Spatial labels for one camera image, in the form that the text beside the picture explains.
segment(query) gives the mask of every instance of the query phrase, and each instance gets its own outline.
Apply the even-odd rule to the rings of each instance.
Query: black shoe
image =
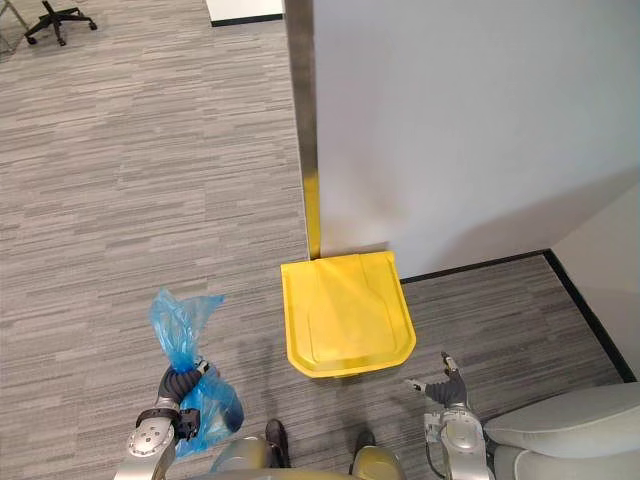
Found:
[[[375,447],[376,446],[376,437],[371,430],[365,428],[358,434],[358,438],[356,439],[356,448],[353,451],[353,462],[349,466],[349,475],[353,473],[353,464],[356,461],[356,456],[358,452],[362,450],[363,447]]]
[[[271,446],[273,455],[271,456],[272,468],[291,468],[289,459],[289,442],[284,425],[275,418],[267,422],[264,435]]]

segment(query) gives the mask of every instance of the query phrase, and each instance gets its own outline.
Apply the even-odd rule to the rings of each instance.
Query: white wall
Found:
[[[282,13],[282,0],[205,0],[211,20]]]
[[[636,1],[314,2],[322,255],[548,248],[637,181]]]
[[[639,187],[553,247],[566,272],[640,378]]]

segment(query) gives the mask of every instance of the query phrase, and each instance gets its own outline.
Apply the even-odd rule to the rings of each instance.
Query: chair base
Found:
[[[56,33],[56,38],[58,39],[58,43],[61,47],[67,44],[67,42],[60,35],[60,25],[62,25],[62,22],[89,22],[89,28],[91,30],[98,29],[98,25],[96,25],[91,17],[83,15],[78,8],[67,8],[65,10],[59,10],[56,12],[53,10],[53,8],[51,8],[51,5],[47,0],[43,0],[42,4],[44,5],[44,8],[47,9],[47,14],[40,16],[40,21],[29,30],[27,30],[24,34],[29,45],[35,45],[36,43],[38,43],[38,40],[33,37],[33,34],[49,27],[49,25],[53,25],[53,29]]]

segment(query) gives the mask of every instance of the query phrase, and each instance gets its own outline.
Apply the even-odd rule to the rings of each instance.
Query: yellow bin lid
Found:
[[[289,362],[309,377],[393,367],[416,345],[392,252],[281,265]]]

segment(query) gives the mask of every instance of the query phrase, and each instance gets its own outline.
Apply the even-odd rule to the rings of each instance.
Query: robotic hand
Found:
[[[138,416],[136,428],[127,441],[127,453],[114,480],[161,480],[176,457],[176,444],[198,434],[200,411],[180,410],[184,397],[209,369],[201,361],[185,373],[169,367],[160,380],[153,408]]]
[[[482,425],[469,410],[467,388],[453,358],[442,352],[449,381],[424,384],[416,380],[405,380],[414,390],[444,405],[440,414],[425,413],[424,427],[427,437],[427,460],[431,468],[448,480],[490,480],[493,478],[487,467]],[[431,465],[429,443],[441,442],[444,451],[446,472],[439,474]]]

